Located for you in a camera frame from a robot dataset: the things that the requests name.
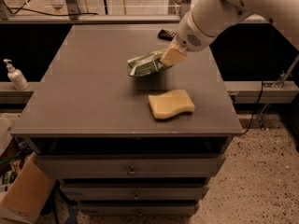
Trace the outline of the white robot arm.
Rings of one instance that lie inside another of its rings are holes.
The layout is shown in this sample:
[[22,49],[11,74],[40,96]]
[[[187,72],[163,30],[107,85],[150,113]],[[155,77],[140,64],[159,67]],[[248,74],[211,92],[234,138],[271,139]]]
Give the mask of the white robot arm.
[[299,0],[198,0],[181,19],[161,62],[171,66],[184,61],[189,52],[205,49],[252,14],[263,17],[299,49]]

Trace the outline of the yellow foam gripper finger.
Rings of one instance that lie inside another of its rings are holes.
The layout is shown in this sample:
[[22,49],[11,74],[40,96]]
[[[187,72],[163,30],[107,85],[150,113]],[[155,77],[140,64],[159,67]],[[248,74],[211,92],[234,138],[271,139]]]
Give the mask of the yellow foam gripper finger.
[[187,58],[187,53],[187,48],[181,46],[174,38],[165,50],[160,61],[166,66],[172,66],[176,63],[183,62]]

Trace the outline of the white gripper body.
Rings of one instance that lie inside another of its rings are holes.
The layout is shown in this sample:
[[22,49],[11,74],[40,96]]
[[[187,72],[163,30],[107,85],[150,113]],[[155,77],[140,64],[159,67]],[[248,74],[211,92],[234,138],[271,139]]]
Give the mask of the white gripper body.
[[176,40],[189,52],[201,51],[208,47],[215,39],[215,36],[208,36],[197,28],[191,12],[188,12],[178,25]]

